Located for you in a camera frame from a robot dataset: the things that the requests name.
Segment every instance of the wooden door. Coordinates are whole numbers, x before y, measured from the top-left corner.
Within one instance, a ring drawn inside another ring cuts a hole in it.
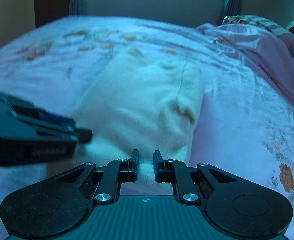
[[[35,0],[36,28],[68,16],[69,0]]]

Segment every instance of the black device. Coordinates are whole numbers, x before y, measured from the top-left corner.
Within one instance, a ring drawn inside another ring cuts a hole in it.
[[[71,158],[77,143],[91,138],[91,130],[75,127],[69,117],[0,93],[0,166]]]
[[[293,216],[281,194],[207,163],[153,154],[155,180],[173,195],[119,195],[137,181],[139,152],[105,167],[85,163],[8,195],[8,240],[285,240]]]

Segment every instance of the bed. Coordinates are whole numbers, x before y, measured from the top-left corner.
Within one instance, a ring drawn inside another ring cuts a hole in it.
[[[187,28],[136,18],[66,17],[0,49],[0,91],[72,115],[124,48],[201,69],[189,166],[210,163],[280,192],[294,208],[294,35],[267,19],[227,17],[220,26]],[[74,164],[0,168],[0,203]],[[286,236],[294,239],[294,216]],[[0,220],[0,239],[6,237]]]

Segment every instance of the floral pillow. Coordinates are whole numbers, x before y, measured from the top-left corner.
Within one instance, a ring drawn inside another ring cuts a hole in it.
[[[222,22],[222,24],[232,23],[250,24],[273,33],[285,43],[291,54],[291,57],[294,60],[294,35],[285,28],[281,27],[279,24],[266,18],[254,15],[226,16]]]

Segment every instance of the crosshair marking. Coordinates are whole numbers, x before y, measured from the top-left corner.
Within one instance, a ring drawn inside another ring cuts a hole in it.
[[[150,201],[151,201],[150,198],[144,198],[144,199],[143,199],[143,202],[145,202],[145,203],[148,203],[148,202],[150,202]]]

